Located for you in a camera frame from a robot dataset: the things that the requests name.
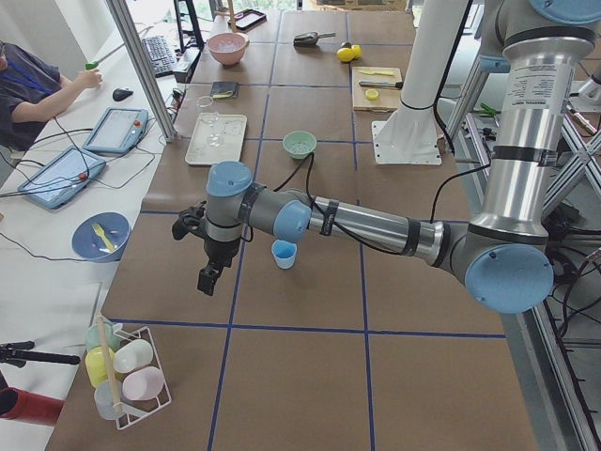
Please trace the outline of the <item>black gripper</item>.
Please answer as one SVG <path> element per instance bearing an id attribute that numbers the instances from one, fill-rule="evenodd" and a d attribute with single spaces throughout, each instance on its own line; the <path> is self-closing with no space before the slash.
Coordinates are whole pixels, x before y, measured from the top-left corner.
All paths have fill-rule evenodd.
<path id="1" fill-rule="evenodd" d="M 206 295 L 212 295 L 214 285 L 222 275 L 223 268 L 230 268 L 233 258 L 238 254 L 240 238 L 232 241 L 216 241 L 211 237 L 204 238 L 204 250 L 208 256 L 208 264 L 198 274 L 197 289 Z"/>

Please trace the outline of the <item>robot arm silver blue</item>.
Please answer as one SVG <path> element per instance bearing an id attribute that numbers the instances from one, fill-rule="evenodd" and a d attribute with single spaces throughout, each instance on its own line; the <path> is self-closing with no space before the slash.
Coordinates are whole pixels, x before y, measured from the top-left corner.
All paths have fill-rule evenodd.
<path id="1" fill-rule="evenodd" d="M 502 314 L 524 312 L 552 289 L 543 205 L 576 64 L 594 47 L 596 1 L 489 1 L 479 58 L 500 64 L 508 81 L 492 149 L 482 211 L 465 224 L 419 221 L 311 196 L 274 192 L 243 163 L 214 164 L 196 235 L 208 264 L 198 276 L 211 294 L 237 254 L 245 227 L 288 242 L 308 230 L 377 250 L 417 257 L 452 274 L 470 296 Z"/>

